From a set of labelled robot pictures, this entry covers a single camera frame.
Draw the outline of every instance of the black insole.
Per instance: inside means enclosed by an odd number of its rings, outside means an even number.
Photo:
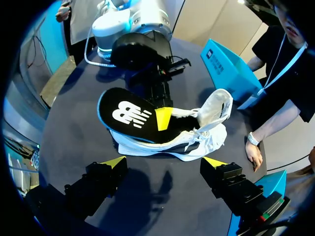
[[[196,118],[171,117],[168,129],[158,131],[154,105],[123,88],[106,91],[97,110],[99,119],[109,129],[149,143],[167,143],[184,130],[200,127]]]

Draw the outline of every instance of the blue box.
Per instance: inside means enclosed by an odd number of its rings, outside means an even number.
[[[233,99],[244,102],[262,85],[246,63],[231,50],[209,39],[201,57],[216,89],[225,89]]]

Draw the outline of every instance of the round table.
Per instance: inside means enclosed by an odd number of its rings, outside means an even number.
[[[215,90],[200,57],[200,46],[173,38],[173,55],[188,58],[192,67],[169,82],[174,107],[201,107]],[[100,62],[96,51],[89,59]],[[81,62],[68,78],[48,116],[40,150],[40,184],[64,193],[92,162],[121,155],[98,120],[100,95],[113,87],[126,88],[125,71]],[[253,182],[266,174],[266,161],[254,173],[247,160],[244,137],[251,131],[248,118],[233,106],[224,146],[207,156],[235,162]],[[86,222],[118,236],[226,235],[231,211],[216,199],[199,173],[200,159],[183,162],[170,155],[127,156],[129,172],[113,198],[106,198]]]

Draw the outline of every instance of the white sneaker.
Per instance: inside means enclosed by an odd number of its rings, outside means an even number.
[[[150,156],[169,153],[183,161],[192,161],[219,149],[224,144],[227,132],[222,122],[230,117],[232,104],[231,94],[224,89],[218,89],[209,96],[200,109],[174,108],[171,114],[173,117],[194,117],[198,120],[200,128],[182,131],[167,143],[143,142],[113,129],[110,129],[110,133],[119,144],[120,154]]]

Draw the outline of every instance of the black shirt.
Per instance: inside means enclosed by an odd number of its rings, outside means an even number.
[[[253,46],[256,56],[266,63],[266,74],[269,76],[276,61],[281,42],[284,38],[281,27],[269,27],[267,32]],[[272,71],[270,83],[293,59],[299,50],[290,44],[285,36],[278,60]],[[315,113],[315,78],[313,75],[315,59],[307,53],[300,56],[296,63],[283,74],[274,84],[266,89],[267,95],[255,106],[261,116],[261,122],[273,116],[287,100],[291,100],[301,111],[300,117],[309,122]],[[267,78],[261,79],[264,86]]]

